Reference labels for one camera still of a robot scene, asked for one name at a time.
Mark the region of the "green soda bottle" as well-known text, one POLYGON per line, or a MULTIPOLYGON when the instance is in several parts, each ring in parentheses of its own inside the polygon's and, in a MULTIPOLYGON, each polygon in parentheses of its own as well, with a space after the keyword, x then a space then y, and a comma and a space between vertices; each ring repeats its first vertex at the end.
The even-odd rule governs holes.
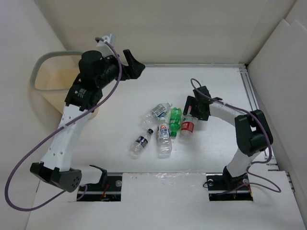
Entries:
POLYGON ((181 117, 182 117, 182 110, 181 108, 174 107, 171 110, 170 121, 169 121, 169 128, 170 128, 170 137, 176 138, 177 133, 181 128, 181 117))

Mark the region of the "red label red cap bottle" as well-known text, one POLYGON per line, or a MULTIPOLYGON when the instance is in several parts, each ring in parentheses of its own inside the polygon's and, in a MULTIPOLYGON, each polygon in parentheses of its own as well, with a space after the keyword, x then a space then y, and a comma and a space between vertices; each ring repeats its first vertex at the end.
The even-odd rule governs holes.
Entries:
POLYGON ((195 128, 195 123, 197 121, 197 118, 191 114, 192 108, 193 107, 190 105, 188 107, 187 114, 182 118, 179 141, 184 144, 191 140, 195 128))

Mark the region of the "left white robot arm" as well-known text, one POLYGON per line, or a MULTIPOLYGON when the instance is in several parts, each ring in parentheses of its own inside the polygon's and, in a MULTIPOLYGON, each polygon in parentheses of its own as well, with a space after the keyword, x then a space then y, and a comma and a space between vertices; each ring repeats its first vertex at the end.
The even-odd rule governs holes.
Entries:
POLYGON ((81 185, 82 171, 71 168, 72 154, 80 133, 103 97, 102 89, 113 80, 125 81, 141 76, 145 65, 123 51, 127 65, 113 55, 104 57, 96 50, 86 51, 79 60, 79 74, 64 100, 58 132, 40 162, 32 163, 30 172, 43 182, 73 192, 81 185))

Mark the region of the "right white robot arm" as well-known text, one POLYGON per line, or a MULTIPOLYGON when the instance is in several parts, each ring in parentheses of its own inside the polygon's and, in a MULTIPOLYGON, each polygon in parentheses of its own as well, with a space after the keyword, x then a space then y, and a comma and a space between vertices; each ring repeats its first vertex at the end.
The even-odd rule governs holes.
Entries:
POLYGON ((224 167, 218 180, 223 193, 230 193, 249 184, 244 182, 248 171, 260 152, 272 151, 273 137, 266 117, 261 110, 247 111, 211 98, 206 86, 193 90, 194 95, 186 99, 183 114, 200 121, 217 117, 235 127, 237 151, 224 167))

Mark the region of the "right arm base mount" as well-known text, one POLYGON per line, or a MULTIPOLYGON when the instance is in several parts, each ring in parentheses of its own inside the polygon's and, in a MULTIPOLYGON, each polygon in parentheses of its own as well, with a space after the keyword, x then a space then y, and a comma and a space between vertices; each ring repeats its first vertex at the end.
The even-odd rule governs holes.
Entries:
POLYGON ((208 189, 209 201, 253 201, 247 174, 236 179, 227 178, 223 173, 207 173, 204 188, 208 189))

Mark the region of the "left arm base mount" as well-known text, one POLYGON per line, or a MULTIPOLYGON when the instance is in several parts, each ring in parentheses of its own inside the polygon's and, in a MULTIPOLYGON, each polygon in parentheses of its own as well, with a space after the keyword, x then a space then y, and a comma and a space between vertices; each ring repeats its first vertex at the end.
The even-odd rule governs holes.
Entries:
POLYGON ((80 202, 120 202, 122 189, 122 173, 108 173, 107 181, 99 184, 80 186, 76 201, 80 202))

